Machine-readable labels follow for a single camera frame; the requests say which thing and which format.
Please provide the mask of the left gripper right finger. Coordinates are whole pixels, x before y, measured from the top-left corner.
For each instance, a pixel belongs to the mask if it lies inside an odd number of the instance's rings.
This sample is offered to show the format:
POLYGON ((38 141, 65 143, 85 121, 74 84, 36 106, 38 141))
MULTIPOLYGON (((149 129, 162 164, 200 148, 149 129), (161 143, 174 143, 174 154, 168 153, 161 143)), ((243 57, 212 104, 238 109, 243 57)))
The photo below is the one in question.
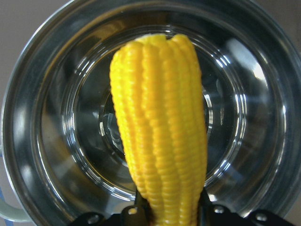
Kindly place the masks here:
POLYGON ((233 226, 235 223, 231 211, 223 205, 212 203, 205 188, 199 199, 198 218, 200 226, 233 226))

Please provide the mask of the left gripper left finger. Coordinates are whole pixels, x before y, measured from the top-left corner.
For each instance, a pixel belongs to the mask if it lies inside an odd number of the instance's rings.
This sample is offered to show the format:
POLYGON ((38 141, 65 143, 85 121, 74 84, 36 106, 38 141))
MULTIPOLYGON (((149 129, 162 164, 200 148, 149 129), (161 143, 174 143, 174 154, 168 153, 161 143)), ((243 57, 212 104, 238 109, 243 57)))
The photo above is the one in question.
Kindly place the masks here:
POLYGON ((138 189, 135 192, 133 205, 125 207, 121 212, 122 226, 150 226, 149 203, 142 197, 138 189))

